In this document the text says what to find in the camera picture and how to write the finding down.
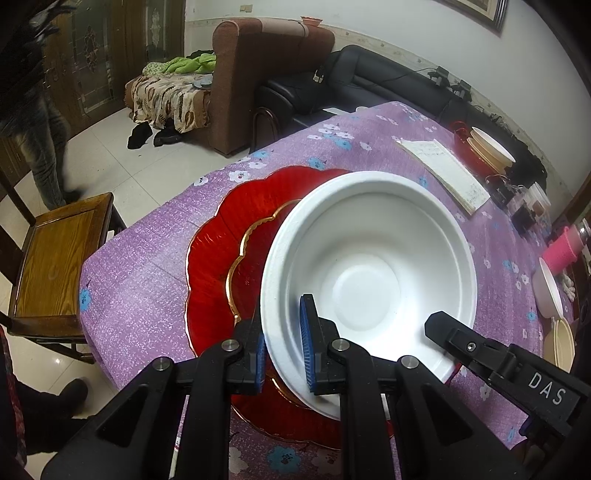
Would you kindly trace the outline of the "cream plastic bowl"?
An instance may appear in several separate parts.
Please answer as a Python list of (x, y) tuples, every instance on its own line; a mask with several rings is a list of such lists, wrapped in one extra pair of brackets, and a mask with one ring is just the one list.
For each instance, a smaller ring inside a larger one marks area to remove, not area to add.
[(543, 340), (543, 358), (569, 373), (575, 357), (572, 329), (564, 318), (552, 318)]

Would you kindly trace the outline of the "large red scalloped plate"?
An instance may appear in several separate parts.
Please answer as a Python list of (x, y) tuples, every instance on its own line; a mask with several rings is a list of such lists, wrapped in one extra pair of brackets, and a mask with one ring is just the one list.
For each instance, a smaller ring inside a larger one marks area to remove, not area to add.
[[(194, 355), (228, 339), (235, 330), (238, 322), (229, 309), (225, 280), (238, 258), (239, 241), (256, 215), (269, 213), (280, 200), (305, 196), (339, 175), (339, 169), (289, 166), (269, 177), (242, 183), (225, 195), (214, 216), (197, 230), (187, 251), (185, 330)], [(271, 392), (269, 377), (259, 395), (232, 396), (231, 408), (250, 430), (270, 439), (332, 450), (342, 446), (339, 421), (284, 404)]]

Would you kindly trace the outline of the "white foam bowl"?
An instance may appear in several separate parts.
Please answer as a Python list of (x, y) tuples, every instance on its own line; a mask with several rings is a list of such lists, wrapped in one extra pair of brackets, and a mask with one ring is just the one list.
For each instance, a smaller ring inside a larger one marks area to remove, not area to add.
[(280, 379), (318, 414), (339, 418), (339, 398), (308, 389), (298, 307), (318, 315), (371, 355), (417, 357), (439, 380), (455, 369), (424, 332), (445, 312), (473, 325), (477, 277), (459, 224), (427, 189), (399, 175), (347, 173), (305, 195), (280, 225), (263, 269), (259, 311)]
[(559, 319), (564, 316), (564, 308), (556, 280), (543, 258), (538, 259), (536, 270), (532, 276), (532, 288), (537, 308), (543, 318)]

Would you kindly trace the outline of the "stacked cream bowls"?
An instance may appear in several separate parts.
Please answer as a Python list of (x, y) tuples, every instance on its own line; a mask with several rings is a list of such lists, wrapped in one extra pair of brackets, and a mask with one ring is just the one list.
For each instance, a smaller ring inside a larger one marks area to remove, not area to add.
[(471, 128), (467, 143), (497, 173), (505, 174), (515, 165), (513, 155), (490, 134), (478, 127)]

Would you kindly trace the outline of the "red plate under bowls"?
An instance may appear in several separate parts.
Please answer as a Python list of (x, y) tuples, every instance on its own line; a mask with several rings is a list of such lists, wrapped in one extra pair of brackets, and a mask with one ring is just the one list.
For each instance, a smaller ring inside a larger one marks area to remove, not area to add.
[(469, 145), (470, 131), (465, 122), (454, 121), (450, 124), (450, 129), (454, 134), (453, 150), (473, 175), (484, 180), (486, 177), (496, 174), (496, 170)]

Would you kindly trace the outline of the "purple floral tablecloth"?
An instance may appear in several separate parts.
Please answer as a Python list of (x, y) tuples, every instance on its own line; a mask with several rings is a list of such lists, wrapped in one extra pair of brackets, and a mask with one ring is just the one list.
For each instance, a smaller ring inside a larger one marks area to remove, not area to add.
[(537, 232), (521, 237), (493, 203), (465, 214), (424, 165), (401, 150), (402, 140), (454, 143), (448, 127), (397, 102), (339, 116), (223, 169), (187, 177), (183, 193), (108, 241), (84, 263), (80, 320), (109, 379), (123, 387), (158, 356), (191, 357), (184, 322), (190, 241), (231, 190), (260, 187), (264, 178), (290, 165), (392, 172), (437, 196), (473, 255), (479, 288), (476, 330), (540, 353), (542, 320), (532, 276), (545, 247), (543, 237)]

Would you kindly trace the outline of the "pink ribbed cup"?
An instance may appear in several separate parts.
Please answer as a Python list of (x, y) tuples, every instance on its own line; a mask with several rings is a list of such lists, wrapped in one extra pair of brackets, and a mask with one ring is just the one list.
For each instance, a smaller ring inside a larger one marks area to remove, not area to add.
[(579, 228), (576, 225), (571, 225), (565, 227), (563, 233), (546, 248), (542, 259), (553, 276), (557, 276), (577, 261), (585, 246), (584, 240), (585, 235), (580, 234)]

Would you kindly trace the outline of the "wooden chair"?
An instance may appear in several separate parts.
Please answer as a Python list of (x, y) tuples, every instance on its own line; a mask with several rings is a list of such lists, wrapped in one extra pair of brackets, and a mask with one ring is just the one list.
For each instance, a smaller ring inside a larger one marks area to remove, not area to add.
[(1, 315), (7, 332), (83, 363), (90, 353), (79, 320), (83, 263), (106, 241), (107, 233), (126, 228), (111, 192), (79, 200), (34, 216), (6, 176), (1, 186), (28, 223), (22, 246), (1, 231), (1, 274), (11, 283), (8, 312)]

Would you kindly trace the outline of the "black shoes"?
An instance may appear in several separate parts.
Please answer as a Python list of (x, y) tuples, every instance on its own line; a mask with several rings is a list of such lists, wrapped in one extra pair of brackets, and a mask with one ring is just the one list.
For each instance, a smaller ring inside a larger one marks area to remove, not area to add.
[(152, 139), (154, 147), (161, 147), (180, 142), (182, 134), (176, 130), (172, 119), (166, 119), (163, 128), (156, 133), (152, 131), (152, 127), (148, 122), (142, 122), (137, 124), (131, 131), (131, 135), (127, 139), (127, 148), (130, 150), (137, 150), (142, 147), (148, 139)]

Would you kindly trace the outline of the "patterned blanket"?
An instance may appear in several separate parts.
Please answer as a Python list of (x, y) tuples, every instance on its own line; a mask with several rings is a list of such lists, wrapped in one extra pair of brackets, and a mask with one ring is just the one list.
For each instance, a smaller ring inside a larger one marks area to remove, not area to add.
[(211, 74), (140, 75), (125, 85), (130, 118), (162, 130), (168, 120), (179, 133), (206, 128), (211, 103)]

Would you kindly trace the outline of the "person in jeans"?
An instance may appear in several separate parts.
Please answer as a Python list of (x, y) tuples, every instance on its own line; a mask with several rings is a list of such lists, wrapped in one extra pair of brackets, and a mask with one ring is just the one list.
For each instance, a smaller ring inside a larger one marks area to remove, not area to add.
[(1, 136), (19, 147), (49, 210), (73, 203), (82, 195), (64, 186), (70, 129), (44, 85), (43, 47), (46, 38), (57, 31), (52, 20), (74, 10), (66, 1), (49, 1), (32, 18), (2, 29)]

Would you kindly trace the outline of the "black leather sofa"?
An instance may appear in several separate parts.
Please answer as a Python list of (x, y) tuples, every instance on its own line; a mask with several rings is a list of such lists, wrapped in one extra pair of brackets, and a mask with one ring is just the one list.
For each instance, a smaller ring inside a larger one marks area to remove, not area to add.
[(252, 151), (331, 117), (329, 108), (352, 113), (400, 101), (451, 130), (464, 123), (499, 141), (516, 159), (509, 178), (521, 185), (547, 187), (542, 161), (504, 126), (501, 116), (487, 113), (459, 95), (458, 84), (430, 68), (413, 70), (356, 45), (332, 52), (314, 72), (263, 81), (256, 88), (252, 116)]

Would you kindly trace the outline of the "green jacket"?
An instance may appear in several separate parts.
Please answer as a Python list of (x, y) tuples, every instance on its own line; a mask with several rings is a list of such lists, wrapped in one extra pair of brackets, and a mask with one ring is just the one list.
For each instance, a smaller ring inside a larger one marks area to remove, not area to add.
[(144, 76), (159, 74), (209, 74), (216, 66), (217, 56), (213, 53), (202, 52), (194, 57), (175, 57), (166, 62), (149, 62), (143, 69)]

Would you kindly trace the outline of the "dark wooden door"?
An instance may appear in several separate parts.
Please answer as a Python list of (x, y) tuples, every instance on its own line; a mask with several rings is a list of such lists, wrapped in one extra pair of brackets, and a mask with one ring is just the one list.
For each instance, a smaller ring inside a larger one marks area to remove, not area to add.
[(179, 0), (72, 1), (44, 49), (45, 86), (75, 136), (124, 106), (125, 85), (150, 61), (183, 54)]

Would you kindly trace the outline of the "framed wall painting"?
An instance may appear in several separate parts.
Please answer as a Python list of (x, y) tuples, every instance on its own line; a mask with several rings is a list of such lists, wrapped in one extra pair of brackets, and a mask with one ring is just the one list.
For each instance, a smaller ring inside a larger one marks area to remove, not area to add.
[(509, 5), (508, 0), (437, 0), (481, 26), (501, 34)]

